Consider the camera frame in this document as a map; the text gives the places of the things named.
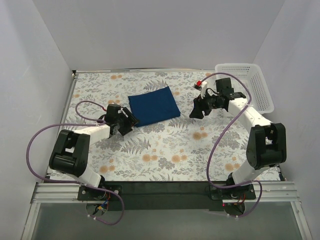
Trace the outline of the blue printed t shirt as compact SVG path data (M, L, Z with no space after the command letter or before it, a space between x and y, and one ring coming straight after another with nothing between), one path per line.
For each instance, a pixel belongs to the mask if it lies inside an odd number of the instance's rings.
M130 110L138 119L136 127L144 127L181 116L169 86L128 96Z

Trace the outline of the white plastic basket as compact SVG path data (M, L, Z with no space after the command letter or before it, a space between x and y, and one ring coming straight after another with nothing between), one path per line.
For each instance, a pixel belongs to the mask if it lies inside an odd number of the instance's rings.
M274 111L273 100L261 68L253 63L220 63L215 66L216 78L227 78L226 74L237 77L251 94L250 106L260 114Z

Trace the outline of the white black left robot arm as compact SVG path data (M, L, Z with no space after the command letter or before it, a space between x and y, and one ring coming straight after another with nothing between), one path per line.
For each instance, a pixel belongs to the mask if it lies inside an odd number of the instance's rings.
M122 136L130 133L139 120L128 108L109 104L96 123L95 126L78 130L61 130L49 159L49 167L89 185L89 194L95 200L101 200L107 193L103 185L105 179L88 165L90 146L111 138L117 132Z

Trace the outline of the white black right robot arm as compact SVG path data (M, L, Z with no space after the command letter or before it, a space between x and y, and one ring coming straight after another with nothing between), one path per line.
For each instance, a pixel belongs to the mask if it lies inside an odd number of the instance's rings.
M250 93L236 92L232 87L233 75L215 81L216 89L213 94L205 79L194 84L200 91L199 96L193 100L192 119L203 119L212 110L224 109L234 118L225 127L226 133L230 126L239 121L247 130L249 137L246 147L246 161L231 173L224 185L209 184L222 192L226 192L232 199L237 199L256 178L269 168L281 164L287 159L286 128L282 123L273 123L263 117L250 104Z

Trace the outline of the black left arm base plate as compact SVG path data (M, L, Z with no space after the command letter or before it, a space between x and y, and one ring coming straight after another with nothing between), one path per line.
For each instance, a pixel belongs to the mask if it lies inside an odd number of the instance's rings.
M115 196L115 194L118 194L120 196L122 193L122 186L119 184L102 183L98 187L102 189L107 189L107 191L92 189L90 187L81 185L78 190L77 200L78 201L104 201L104 200L118 201L119 199L117 196Z

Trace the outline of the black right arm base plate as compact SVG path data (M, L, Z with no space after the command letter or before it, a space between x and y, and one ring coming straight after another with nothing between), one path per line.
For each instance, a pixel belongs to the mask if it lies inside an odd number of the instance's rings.
M217 188L208 185L205 188L212 200L255 200L256 193L253 184L237 186L233 188Z

